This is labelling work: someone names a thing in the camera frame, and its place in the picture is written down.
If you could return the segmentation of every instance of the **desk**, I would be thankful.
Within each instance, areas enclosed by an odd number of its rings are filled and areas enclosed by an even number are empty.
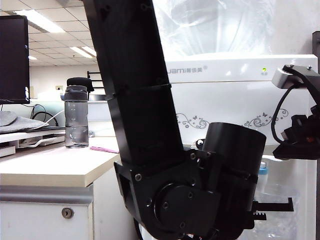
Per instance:
[[[115,137],[90,146],[117,149]],[[0,240],[135,240],[118,188],[119,155],[64,143],[17,149],[0,159]],[[64,218],[64,208],[72,209]]]

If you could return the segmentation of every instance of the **ceiling light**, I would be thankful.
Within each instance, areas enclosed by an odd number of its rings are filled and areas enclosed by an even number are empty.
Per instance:
[[[93,56],[97,56],[97,53],[96,53],[96,51],[95,50],[93,50],[91,47],[88,47],[88,46],[82,46],[82,48],[84,49],[84,50],[86,50],[88,53],[90,53],[90,54],[92,54]]]
[[[18,15],[23,15],[28,18],[29,21],[33,22],[34,24],[38,25],[39,27],[47,30],[50,33],[64,33],[65,30],[63,30],[61,27],[53,23],[52,21],[48,20],[44,16],[42,16],[40,13],[38,13],[35,10],[21,10],[21,11],[15,11]]]
[[[88,53],[86,53],[85,51],[81,50],[80,48],[73,46],[70,47],[73,51],[77,52],[78,54],[81,54],[82,56],[88,58],[88,59],[92,59],[92,56],[89,55]]]

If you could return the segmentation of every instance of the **wall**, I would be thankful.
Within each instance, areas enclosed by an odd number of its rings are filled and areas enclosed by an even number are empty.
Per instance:
[[[40,101],[60,101],[60,93],[67,88],[67,79],[87,77],[87,71],[99,72],[99,68],[97,65],[30,67],[30,88]],[[63,86],[63,90],[56,90],[55,86]]]
[[[277,0],[270,49],[273,54],[312,54],[312,33],[320,31],[319,0]]]

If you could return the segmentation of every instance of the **monitor screen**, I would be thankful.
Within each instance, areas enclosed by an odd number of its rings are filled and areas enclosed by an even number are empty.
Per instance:
[[[0,105],[30,103],[28,20],[0,16]]]

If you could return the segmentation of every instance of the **white appliance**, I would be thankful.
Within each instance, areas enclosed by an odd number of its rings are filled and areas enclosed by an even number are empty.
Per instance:
[[[223,58],[206,54],[167,62],[182,142],[191,144],[205,138],[209,123],[233,123],[265,134],[265,154],[271,155],[278,145],[272,137],[271,120],[286,91],[274,86],[271,80],[276,69],[286,64],[313,66],[313,70],[318,70],[318,59],[314,55]],[[275,126],[278,135],[291,126],[291,116],[308,114],[312,106],[307,90],[292,91],[278,115]],[[298,195],[296,240],[315,240],[317,162],[269,161],[268,168],[269,185],[288,187]],[[153,239],[145,230],[142,235],[144,240]]]

